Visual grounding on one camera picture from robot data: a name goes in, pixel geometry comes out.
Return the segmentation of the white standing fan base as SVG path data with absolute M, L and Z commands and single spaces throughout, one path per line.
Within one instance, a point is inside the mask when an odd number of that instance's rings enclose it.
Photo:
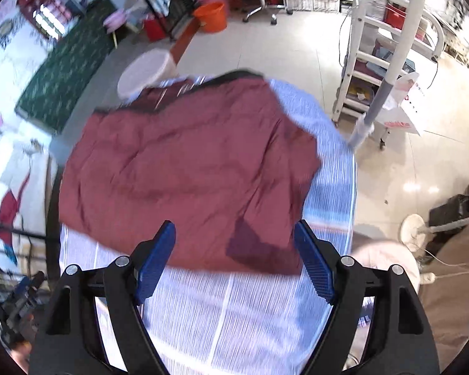
M 418 214 L 408 215 L 401 223 L 398 238 L 410 252 L 418 252 L 429 235 L 469 226 L 469 217 L 442 225 L 429 226 Z

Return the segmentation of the white metal cart rack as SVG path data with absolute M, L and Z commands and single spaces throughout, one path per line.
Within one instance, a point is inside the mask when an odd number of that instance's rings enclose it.
M 334 122 L 342 116 L 350 116 L 357 123 L 369 110 L 400 41 L 407 5 L 408 0 L 352 0 L 351 29 L 333 106 Z M 408 55 L 415 52 L 437 64 L 444 44 L 441 23 L 424 10 Z M 386 134 L 395 129 L 412 134 L 421 130 L 420 112 L 413 102 L 421 93 L 420 71 L 408 55 L 374 121 Z

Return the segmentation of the white round stool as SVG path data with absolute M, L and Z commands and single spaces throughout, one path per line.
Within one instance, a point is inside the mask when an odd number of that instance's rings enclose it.
M 118 97 L 129 99 L 148 86 L 155 86 L 177 76 L 177 67 L 171 52 L 159 48 L 151 49 L 139 55 L 124 69 L 118 80 Z

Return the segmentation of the maroon quilted zip jacket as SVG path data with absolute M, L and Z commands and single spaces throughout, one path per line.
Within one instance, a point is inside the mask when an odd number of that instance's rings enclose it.
M 173 267 L 297 275 L 293 228 L 321 164 L 316 138 L 261 75 L 176 82 L 89 117 L 59 217 L 122 253 L 170 221 Z

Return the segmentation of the blue plaid bed sheet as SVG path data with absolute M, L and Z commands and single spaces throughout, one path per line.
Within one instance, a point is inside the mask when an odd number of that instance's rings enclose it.
M 269 80 L 289 118 L 318 141 L 323 165 L 303 217 L 340 254 L 351 249 L 357 165 L 345 140 L 307 92 Z M 168 267 L 143 321 L 173 374 L 297 374 L 324 330 L 330 306 L 306 272 L 295 276 Z

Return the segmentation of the rolling office chair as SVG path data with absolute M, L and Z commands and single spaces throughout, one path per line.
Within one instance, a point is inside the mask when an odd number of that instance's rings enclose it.
M 245 12 L 245 16 L 242 18 L 242 22 L 248 23 L 251 17 L 253 17 L 255 14 L 263 12 L 268 15 L 270 19 L 270 25 L 277 25 L 278 19 L 275 12 L 280 10 L 285 11 L 287 15 L 294 14 L 294 10 L 290 8 L 286 3 L 269 4 L 266 0 L 259 0 L 259 5 L 252 11 L 246 11 L 245 9 L 243 9 L 243 12 Z

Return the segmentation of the green patterned rug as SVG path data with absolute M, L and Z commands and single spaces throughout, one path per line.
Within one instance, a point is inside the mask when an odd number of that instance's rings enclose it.
M 18 99 L 16 115 L 48 132 L 62 132 L 85 87 L 114 49 L 103 22 L 115 10 L 111 0 L 101 0 L 57 43 Z

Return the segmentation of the orange plastic bucket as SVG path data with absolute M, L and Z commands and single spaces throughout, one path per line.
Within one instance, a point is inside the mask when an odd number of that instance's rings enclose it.
M 225 4 L 223 2 L 210 2 L 201 5 L 193 12 L 193 16 L 204 33 L 218 33 L 228 26 Z

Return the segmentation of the grey white vertical pole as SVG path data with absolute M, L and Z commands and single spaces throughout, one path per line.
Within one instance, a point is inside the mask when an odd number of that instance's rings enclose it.
M 371 128 L 374 126 L 374 121 L 383 108 L 386 99 L 388 98 L 391 90 L 401 72 L 402 66 L 405 63 L 407 55 L 412 48 L 415 41 L 416 32 L 419 22 L 422 18 L 424 11 L 425 0 L 408 0 L 406 17 L 404 20 L 403 28 L 401 30 L 400 41 L 397 43 L 395 52 L 389 65 L 386 69 L 386 75 L 381 81 L 377 94 L 365 113 L 363 118 L 360 118 L 348 140 L 348 146 L 354 153 L 358 147 L 368 137 Z

